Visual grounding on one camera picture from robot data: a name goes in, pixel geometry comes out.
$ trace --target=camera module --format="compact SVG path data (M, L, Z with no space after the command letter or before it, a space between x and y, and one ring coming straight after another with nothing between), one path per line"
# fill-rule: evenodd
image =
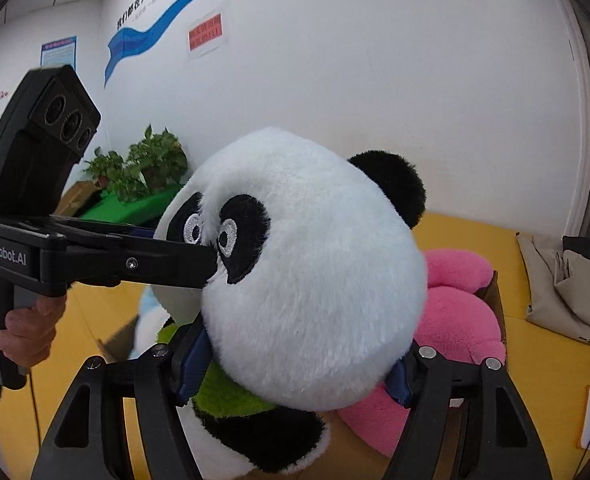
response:
M79 125L82 123L82 115L79 110L75 110L71 113L61 127L61 140L69 142L79 129Z
M66 106L66 99L63 95L58 95L48 104L44 116L46 126L53 126L59 120L61 113L64 111L64 106Z
M82 134L79 136L79 139L77 139L77 149L83 150L86 147L86 144L88 144L88 141L90 139L91 139L91 129L86 128L82 132Z

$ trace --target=blue gripper pad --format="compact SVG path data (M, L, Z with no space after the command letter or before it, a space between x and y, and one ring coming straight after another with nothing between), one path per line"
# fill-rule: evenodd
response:
M212 360L213 347L211 346L211 340L206 329L202 328L195 338L193 347L182 359L181 384L177 392L177 400L180 406L185 406L189 399L200 391L201 382L204 380L206 370L208 370Z
M389 397L400 406L405 406L410 402L411 390L406 381L406 366L402 359L398 359L390 369L389 375L384 381L384 387L386 387Z
M130 236L136 236L137 238L154 238L155 230L146 227L135 227L129 234Z

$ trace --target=blue wave decal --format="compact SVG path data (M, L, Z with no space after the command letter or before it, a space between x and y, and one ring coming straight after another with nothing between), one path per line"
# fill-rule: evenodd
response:
M115 70L118 62L127 57L139 56L139 54L143 54L152 48L177 15L192 1L177 0L166 9L166 12L148 30L144 30L143 32L130 27L120 29L108 42L110 59L104 71L104 86L108 83L108 79Z

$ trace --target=finger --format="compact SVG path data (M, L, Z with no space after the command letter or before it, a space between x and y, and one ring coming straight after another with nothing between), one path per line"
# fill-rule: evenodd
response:
M34 308L18 308L6 314L6 329L15 336L38 340L53 330L57 319L42 316Z
M7 353L4 355L19 366L23 366L24 368L32 368L33 366L38 365L42 361L48 359L48 356L50 355L50 345L46 346L46 348L37 354L31 356L13 355Z
M35 302L37 312L42 316L56 317L57 320L63 316L65 307L66 296L62 296L61 298L40 296L37 298L37 302Z
M13 335L8 332L8 330L0 330L0 350L4 352L4 354L7 353L13 356L30 357L37 355L46 348L46 346L50 345L54 338L54 329L37 340Z

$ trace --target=panda plush toy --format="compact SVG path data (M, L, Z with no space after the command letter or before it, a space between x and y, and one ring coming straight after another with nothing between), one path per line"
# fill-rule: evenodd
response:
M318 413L366 398L408 351L427 293L411 233L424 204L404 158L345 160L275 128L195 171L155 237L216 247L217 271L203 290L153 291L168 313L157 340L201 311L213 345L179 408L206 480L310 465L331 439Z

